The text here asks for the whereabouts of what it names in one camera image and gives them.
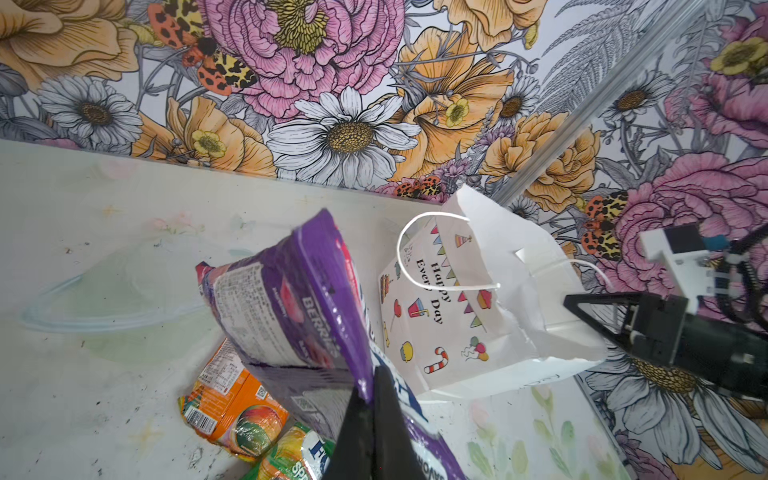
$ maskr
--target tabletop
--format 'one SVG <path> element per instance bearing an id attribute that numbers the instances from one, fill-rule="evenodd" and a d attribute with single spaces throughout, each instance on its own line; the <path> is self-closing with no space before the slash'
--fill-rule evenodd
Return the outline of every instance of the tabletop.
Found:
<path id="1" fill-rule="evenodd" d="M 209 313 L 112 333 L 32 331 L 14 318 L 41 291 L 163 236 L 255 253 L 326 207 L 375 298 L 399 229 L 435 209 L 40 145 L 0 151 L 0 478 L 227 480 L 249 468 L 178 413 L 223 340 Z M 626 475 L 573 379 L 424 410 L 469 478 Z"/>

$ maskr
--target white table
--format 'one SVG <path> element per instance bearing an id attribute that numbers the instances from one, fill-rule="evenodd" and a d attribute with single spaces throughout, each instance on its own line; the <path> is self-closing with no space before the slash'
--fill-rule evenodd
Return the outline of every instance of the white table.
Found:
<path id="1" fill-rule="evenodd" d="M 210 316 L 97 335 L 35 332 L 12 320 L 47 286 L 152 234 L 151 219 L 171 221 L 185 213 L 193 226 L 205 226 L 199 234 L 207 240 L 257 252 L 327 207 L 356 261 L 364 293 L 375 299 L 377 274 L 393 255 L 400 227 L 435 208 L 146 161 L 119 160 L 118 171 L 109 168 L 113 157 L 10 141 L 0 141 L 0 152 L 0 478 L 214 480 L 239 478 L 249 468 L 197 437 L 177 411 L 176 398 L 188 392 L 223 339 Z M 237 218 L 248 228 L 234 228 Z M 379 312 L 372 319 L 380 322 Z M 573 416 L 583 438 L 592 435 L 608 445 L 572 380 L 553 392 L 556 422 Z M 531 399 L 525 390 L 425 410 L 474 478 L 483 473 L 470 460 L 467 442 L 488 439 L 477 436 L 468 412 L 482 420 L 488 410 L 498 430 L 495 448 L 501 439 L 511 448 L 517 439 L 535 438 L 531 420 L 539 407 Z M 535 456 L 548 455 L 547 448 L 530 441 L 526 447 L 533 472 L 540 463 Z M 578 448 L 580 465 L 586 465 L 586 442 Z M 505 475 L 501 460 L 494 472 Z"/>

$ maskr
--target white paper gift bag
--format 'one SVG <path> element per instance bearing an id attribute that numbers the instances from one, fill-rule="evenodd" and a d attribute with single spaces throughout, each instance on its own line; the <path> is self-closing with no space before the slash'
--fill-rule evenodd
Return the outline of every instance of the white paper gift bag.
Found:
<path id="1" fill-rule="evenodd" d="M 490 396 L 604 359 L 563 307 L 584 291 L 549 233 L 466 186 L 442 214 L 454 217 L 429 218 L 379 279 L 386 354 L 420 399 Z"/>

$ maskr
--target floral wallpaper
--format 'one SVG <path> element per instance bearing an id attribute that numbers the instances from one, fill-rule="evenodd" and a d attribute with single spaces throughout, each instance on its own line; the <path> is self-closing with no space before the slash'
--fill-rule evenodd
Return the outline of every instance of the floral wallpaper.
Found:
<path id="1" fill-rule="evenodd" d="M 766 54 L 767 3 L 709 2 L 510 208 L 606 273 L 575 266 L 587 291 L 674 293 L 671 275 L 645 258 L 640 232 L 697 223 L 706 237 L 732 240 L 768 222 Z M 558 119 L 547 115 L 493 140 L 480 173 L 513 170 L 534 132 L 546 134 L 546 124 L 529 124 Z M 750 253 L 763 282 L 766 252 L 764 243 Z M 598 314 L 612 322 L 612 310 Z M 699 314 L 724 319 L 707 297 Z M 763 400 L 722 396 L 615 347 L 578 380 L 640 479 L 768 478 Z"/>
<path id="2" fill-rule="evenodd" d="M 667 2 L 550 3 L 9 0 L 0 137 L 437 203 L 491 194 Z M 664 94 L 649 81 L 643 102 Z M 601 135 L 532 201 L 575 204 Z"/>

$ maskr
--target purple package edge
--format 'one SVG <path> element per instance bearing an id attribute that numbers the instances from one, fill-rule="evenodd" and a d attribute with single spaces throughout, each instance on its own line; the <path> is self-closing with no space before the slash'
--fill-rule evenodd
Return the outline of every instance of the purple package edge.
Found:
<path id="1" fill-rule="evenodd" d="M 290 265 L 295 263 L 296 260 L 298 260 L 299 265 Z M 286 276 L 291 276 L 294 280 L 293 283 L 290 283 L 292 289 L 299 290 L 301 286 L 296 282 L 297 277 L 302 277 L 301 280 L 309 285 L 316 306 L 319 305 L 319 309 L 322 312 L 322 316 L 319 319 L 326 324 L 333 342 L 345 361 L 346 368 L 349 369 L 347 373 L 349 376 L 348 382 L 346 381 L 347 375 L 345 375 L 344 370 L 335 363 L 331 365 L 332 368 L 330 369 L 323 368 L 322 366 L 313 366 L 311 363 L 304 367 L 270 366 L 268 364 L 252 362 L 252 359 L 240 348 L 237 338 L 234 338 L 224 324 L 222 324 L 215 300 L 216 283 L 219 277 L 225 273 L 233 272 L 255 263 L 262 263 L 265 270 L 276 270 L 281 273 L 283 275 L 283 282 L 285 282 Z M 306 374 L 308 377 L 312 376 L 314 372 L 318 377 L 322 377 L 321 380 L 323 381 L 325 378 L 330 381 L 333 376 L 338 380 L 335 385 L 348 388 L 350 392 L 353 385 L 357 385 L 360 396 L 367 403 L 371 403 L 373 398 L 373 392 L 371 391 L 373 370 L 375 366 L 385 366 L 390 370 L 392 377 L 395 379 L 395 389 L 400 400 L 403 420 L 406 422 L 414 451 L 422 465 L 425 478 L 427 480 L 465 480 L 466 477 L 450 448 L 437 429 L 430 425 L 422 414 L 421 406 L 405 383 L 405 380 L 399 375 L 394 365 L 385 357 L 378 346 L 371 339 L 367 338 L 366 332 L 369 330 L 369 319 L 365 301 L 362 297 L 362 289 L 359 288 L 357 275 L 341 233 L 336 228 L 328 210 L 322 209 L 315 217 L 295 228 L 288 237 L 282 239 L 277 245 L 268 247 L 252 257 L 218 268 L 212 268 L 203 262 L 197 266 L 197 272 L 201 295 L 210 306 L 214 318 L 216 318 L 222 330 L 232 340 L 238 354 L 243 359 L 243 363 L 254 376 L 265 384 L 270 394 L 283 404 L 292 415 L 302 419 L 310 427 L 315 428 L 314 424 L 316 422 L 308 419 L 305 412 L 300 412 L 299 415 L 296 414 L 296 408 L 294 408 L 296 404 L 290 397 L 290 390 L 293 389 L 285 384 L 286 378 L 291 377 L 289 372 L 301 372 L 301 375 Z M 211 284 L 211 279 L 209 278 L 209 274 L 212 272 L 216 273 L 213 278 L 213 284 Z M 262 271 L 262 281 L 267 284 L 268 282 L 263 278 L 263 274 L 264 272 Z M 350 284 L 350 281 L 357 284 L 357 288 Z M 296 338 L 290 338 L 292 335 L 294 337 L 296 334 L 301 335 L 302 332 L 298 332 L 295 328 L 296 326 L 287 323 L 285 319 L 280 319 L 280 311 L 282 310 L 283 315 L 285 315 L 285 307 L 281 301 L 274 298 L 274 295 L 268 289 L 265 288 L 265 291 L 270 299 L 272 311 L 275 313 L 281 328 L 283 328 L 283 333 L 286 335 L 291 348 L 298 357 L 306 361 L 306 349 L 302 351 L 301 348 L 297 348 L 297 343 L 303 345 L 303 340 L 307 338 L 299 339 L 298 341 Z M 315 326 L 313 332 L 317 333 L 317 335 L 313 336 L 313 338 L 316 338 L 320 337 L 320 334 L 316 329 L 317 325 L 314 320 L 317 319 L 313 319 L 311 323 Z M 304 329 L 303 334 L 312 335 L 307 329 Z M 366 344 L 369 347 L 367 351 L 364 346 Z"/>

